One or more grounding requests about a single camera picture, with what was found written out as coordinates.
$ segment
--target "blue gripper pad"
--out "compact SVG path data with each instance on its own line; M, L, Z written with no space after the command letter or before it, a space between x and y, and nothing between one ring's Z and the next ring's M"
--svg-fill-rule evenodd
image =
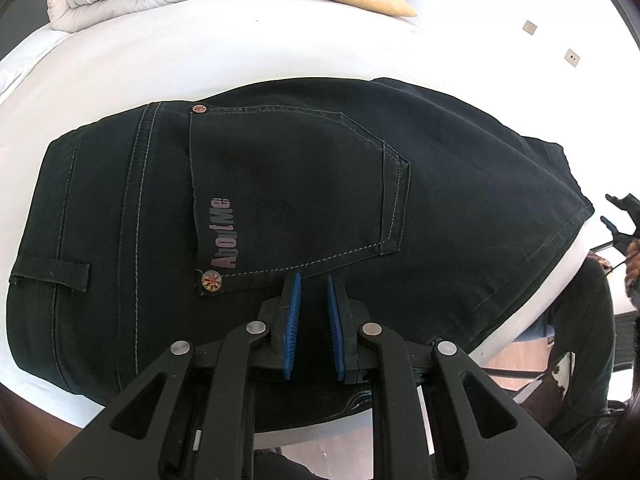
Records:
M296 359L296 341L298 340L298 323L300 322L300 298L302 296L302 277L296 273L289 301L289 317L284 334L284 364L282 374L288 381L291 378L293 363Z
M334 344L335 371L338 374L338 380L343 381L346 374L344 365L344 339L342 338L342 326L340 325L340 314L338 313L338 303L335 297L333 276L329 276L326 280L326 302L329 313L329 326L331 328L331 340Z

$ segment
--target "cable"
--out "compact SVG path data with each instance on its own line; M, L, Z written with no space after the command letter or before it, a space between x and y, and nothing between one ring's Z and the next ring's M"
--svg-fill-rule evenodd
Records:
M625 258L622 262L620 262L619 264L617 264L615 267L613 267L613 269L608 270L607 273L605 274L605 276L609 276L614 270L616 270L620 265L622 264L628 264L631 260L633 260L636 256L638 256L638 253L633 254L632 256L629 256L627 258Z

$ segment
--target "wall outlet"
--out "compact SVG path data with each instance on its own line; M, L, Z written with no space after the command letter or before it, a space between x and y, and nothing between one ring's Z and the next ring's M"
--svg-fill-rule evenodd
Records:
M522 26L522 30L524 30L525 32L528 32L532 36L537 28L538 26L535 23L531 23L529 20L524 22L524 25Z
M580 56L578 56L573 50L569 49L566 51L566 54L564 54L564 58L571 63L573 66L576 66L578 64L578 61L580 61Z

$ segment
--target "person's leg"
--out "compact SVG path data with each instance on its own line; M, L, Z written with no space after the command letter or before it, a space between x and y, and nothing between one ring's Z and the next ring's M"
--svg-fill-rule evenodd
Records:
M587 258L549 309L556 331L549 364L567 352L575 368L559 415L547 431L562 436L604 412L613 370L615 324L609 284L602 266Z
M314 475L302 464L277 453L258 451L254 462L255 480L326 480Z

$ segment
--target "stitching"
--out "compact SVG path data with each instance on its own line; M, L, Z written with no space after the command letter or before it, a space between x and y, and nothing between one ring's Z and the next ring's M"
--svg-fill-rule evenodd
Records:
M385 170L386 170L386 142L382 144L382 200L380 201L380 252L382 252L382 238L384 237L384 233L382 229L385 226L385 196L386 196L386 181L385 181Z
M389 227L389 234L387 235L385 242L388 242L389 240L391 240L391 231L394 228L394 221L396 219L396 206L398 205L398 194L400 193L400 174L402 173L402 166L397 160L396 162L398 163L398 181L396 182L396 198L394 199L394 209L393 209L393 214L391 216L391 226Z
M189 146L189 175L191 177L191 200L193 201L193 205L191 206L191 213L193 214L193 218L198 218L198 214L196 212L197 208L197 200L196 200L196 189L195 189L195 172L193 169L193 116L194 114L189 114L189 137L188 137L188 146ZM196 239L200 240L200 237L203 235L200 229L199 222L194 222L196 227Z
M350 118L348 118L347 116L345 116L343 113L341 112L323 112L320 110L314 110L316 113L312 114L309 112L309 110L306 110L305 108L295 108L295 107L285 107L285 106L260 106L260 107L250 107L250 108L232 108L231 110L212 110L211 114L238 114L238 113L244 113L244 114L257 114L260 112L265 112L265 111L271 111L271 112L290 112L290 113L299 113L299 114L303 114L303 115L307 115L309 117L322 117L327 121L331 121L337 124L342 124L343 126L347 127L348 129L350 129L354 134L356 134L357 136L359 136L361 139L366 140L367 142L370 142L371 144L373 144L377 149L380 150L380 146L378 146L375 142L373 142L373 140L371 139L367 139L367 137L363 136L362 134L358 133L355 129L353 129L351 126L349 126L348 124L346 124L344 122L344 119L347 119L348 121L351 121ZM340 115L340 121L328 117L328 114L339 114ZM372 133L370 133L367 130L367 133L369 135L371 135L372 137L375 137ZM396 153L391 153L390 156L393 158L393 160L395 160L396 162L398 161L398 154Z
M545 249L548 245L550 245L551 243L555 242L556 239L558 237L561 236L561 234L564 232L564 229L568 226L568 225L572 225L574 224L574 221L576 221L578 218L580 218L580 216L587 211L589 208L588 207L583 207L582 209L580 209L580 211L578 211L574 216L572 216L571 218L569 218L564 224L562 224L561 227L558 228L558 230L551 235L539 248L537 248L536 252L534 252L529 258L526 259L526 261L524 261L520 267L518 267L516 270L514 270L514 272L511 274L511 276L509 276L505 282L501 285L501 286L505 286L507 285L511 280L514 279L515 276L517 276L517 274L522 270L522 268L527 265L533 258L535 258L538 253ZM482 300L480 303L478 303L475 307L473 307L473 309L469 312L469 314L475 314L476 311L482 307L487 301L491 300L494 296L496 296L497 294L499 294L499 291L496 290L495 292L491 293L489 296L487 296L486 298L484 298L484 300ZM449 328L443 335L442 337L449 335L451 332L453 332L455 329L457 329L457 326L453 326L451 328ZM480 335L480 333L482 332L482 330L478 331L477 333L473 334L473 336L471 337L471 339L475 339L476 337L478 337L478 335Z
M481 126L479 125L477 122L473 122L472 120L470 120L468 117L461 115L460 112L452 112L450 110L450 108L448 108L446 106L446 104L441 103L440 101L437 101L435 99L435 97L443 97L443 98L447 98L447 99L453 99L453 101L455 101L456 104L462 104L465 107L466 111L479 111L482 115L482 118L484 120L491 120L494 122L494 124L497 124L498 126L500 126L501 128L504 128L506 130L508 130L509 132L512 132L513 130L511 130L510 128L508 128L507 126L505 126L504 124L502 124L500 121L498 121L496 118L492 117L491 115L489 115L486 112L483 112L482 110L478 110L477 108L474 108L472 105L470 105L469 103L465 103L464 101L461 101L460 99L458 99L457 97L453 97L450 95L447 95L446 93L443 92L437 92L435 90L432 89L428 89L428 88L422 88L422 87L416 87L416 86L411 86L411 89L416 90L418 92L420 92L420 96L416 95L414 92L410 91L407 88L398 88L396 86L390 86L386 83L383 83L382 80L387 80L388 78L379 78L377 80L372 81L372 83L375 83L376 85L381 85L387 88L392 88L395 91L399 91L402 92L403 94L407 94L409 95L412 99L414 100L418 100L418 101L423 101L423 100L427 100L429 102L430 105L432 105L433 107L438 108L439 110L442 110L448 114L452 114L454 116L456 116L457 118L459 118L462 121L465 121L465 123L470 124L472 127L477 128L479 130L481 130L483 133L493 137L494 139L497 139L501 144L504 144L508 147L508 149L510 150L515 150L518 153L522 154L522 152L517 149L514 148L513 146L511 146L508 142L505 142L504 140L502 140L501 138L498 138L493 132L489 131L484 125ZM525 139L525 146L524 148L529 150L530 152L534 152L534 154L536 156L538 156L538 153L531 147L531 145L529 144L529 142L526 139L530 139L531 137L525 137L525 136L521 136L522 139ZM446 146L444 146L442 143L439 143L441 146L443 146L445 149L447 149ZM549 176L551 176L557 183L559 183L561 186L563 186L564 188L569 189L571 192L574 192L573 189L571 189L569 186L567 186L567 184L563 181L563 180L559 180L554 174L552 174L547 168L545 168L544 166L539 164L539 167L542 168L543 171L545 171L546 174L548 174Z
M406 187L404 188L404 198L402 200L402 216L406 216L406 205L409 203L409 191L411 190L411 163L406 161ZM402 235L404 234L404 222L398 229L398 250L402 244Z
M334 256L327 256L322 260L316 260L314 262L307 262L306 264L294 265L290 267L282 267L281 269L269 269L269 270L250 270L249 272L237 272L236 274L225 274L224 278L230 278L231 276L245 276L247 274L260 274L261 272L280 272L281 270L290 270L290 269L301 269L302 267L308 267L309 265L319 264L321 262L325 262L327 260L331 260L333 258L338 258L340 256L345 256L346 254L356 253L358 251L363 251L364 249L370 249L375 246L382 245L383 242L378 242L375 244L368 245L366 247L360 247L359 249L352 249L351 251L346 251L345 253L334 254Z
M255 107L255 108L242 108L242 111L238 111L238 109L232 109L232 110L212 110L209 113L212 114L236 114L236 113L259 113L259 112L263 112L263 111L283 111L283 112L292 112L292 113L300 113L303 115L308 115L310 117L318 117L321 116L323 118L325 118L325 120L327 121L332 121L334 123L337 124L341 124L342 126L347 127L348 129L350 129L354 134L356 134L358 137L360 137L363 140L366 140L367 142L370 142L371 144L373 144L378 150L382 151L383 154L383 160L386 159L386 146L388 146L388 144L381 139L378 139L381 143L382 143L382 149L380 148L379 145L377 145L375 142L373 142L370 139L367 139L367 137L363 136L362 134L358 133L354 128L352 128L351 126L349 126L347 123L345 123L345 120L351 121L350 118L348 118L347 116L345 116L343 113L340 113L340 121L337 121L331 117L327 117L327 114L330 112L321 112L319 110L315 110L316 113L312 114L309 113L308 110L305 110L304 108L293 108L293 107ZM308 267L314 264L319 264L322 262L325 262L327 260L332 260L334 258L338 258L340 256L346 256L347 254L351 254L351 253L356 253L358 251L363 251L366 249L370 249L372 247L380 247L382 249L382 245L387 243L389 240L391 240L391 234L393 231L393 227L394 227L394 223L396 220L396 208L398 207L398 195L400 193L400 178L401 178L401 173L402 173L402 165L401 165L401 161L399 160L399 154L398 152L396 152L395 150L393 150L392 147L389 146L389 148L394 152L394 153L390 153L390 157L395 160L396 164L398 165L398 179L396 181L396 196L394 199L394 207L393 207L393 213L392 213L392 217L391 217L391 225L389 227L389 232L388 235L386 237L386 240L382 240L380 242L377 242L375 244L371 244L365 247L360 247L357 249L352 249L351 251L346 251L344 253L340 253L340 254L334 254L333 256L328 256L326 258L322 258L321 260L315 260L312 262L307 262L305 264L299 264L299 265L295 265L295 266L290 266L290 267L282 267L280 269L268 269L268 270L249 270L247 272L235 272L233 274L225 274L224 277L225 278L231 278L231 277L235 277L235 276L247 276L249 274L261 274L264 272L281 272L283 270L291 270L291 269L301 269L303 267Z
M69 196L69 185L71 183L71 175L73 174L74 165L76 163L76 153L78 152L78 146L80 146L80 141L82 140L82 136L84 136L85 130L86 130L86 126L82 127L79 130L78 142L76 142L76 145L74 146L73 152L71 154L71 160L69 162L69 172L66 176L65 194L62 201L62 211L61 211L62 217L60 218L60 229L58 231L58 245L56 247L57 260L60 259L60 251L62 250L62 238L63 238L64 229L65 229L65 219L66 219L66 202ZM53 343L53 357L56 362L56 368L58 370L58 373L60 374L60 378L62 379L63 383L65 383L66 389L71 391L71 388L69 388L69 384L66 382L66 379L62 373L62 368L60 367L60 361L58 359L58 349L56 348L56 325L57 325L56 298L57 296L58 296L58 286L56 285L53 287L53 294L51 295L51 341Z
M149 137L146 140L146 150L145 150L145 161L142 165L142 176L140 176L140 192L138 193L138 211L136 214L136 344L134 346L134 363L135 363L135 372L138 374L138 247L140 240L140 209L142 208L142 190L145 185L145 171L146 171L146 160L149 155L149 147L151 146L151 137L154 131L154 123L156 122L156 114L160 109L160 105L162 103L158 103L156 106L156 110L154 111L154 116L151 119L151 126L149 127Z
M123 203L122 203L122 214L120 215L120 238L118 240L118 276L117 276L117 282L118 282L118 309L121 309L121 304L120 304L120 289L121 289L121 285L120 285L120 255L122 254L122 231L123 231L123 226L124 226L124 213L125 213L125 209L126 209L126 200L127 200L127 195L129 194L129 184L130 184L130 179L131 179L131 172L133 171L133 160L135 158L135 153L136 153L136 149L138 147L138 139L140 138L140 128L142 128L142 123L145 120L146 117L146 111L149 110L149 107L151 106L151 103L149 103L147 106L145 106L145 109L142 110L142 115L140 116L140 121L138 122L138 129L136 130L136 137L133 139L133 145L131 148L131 156L129 158L129 171L127 173L127 180L125 182L125 186L124 186L124 198L123 198ZM118 359L118 348L116 347L116 377L118 378L118 386L120 388L120 390L122 391L122 375L120 373L120 359Z

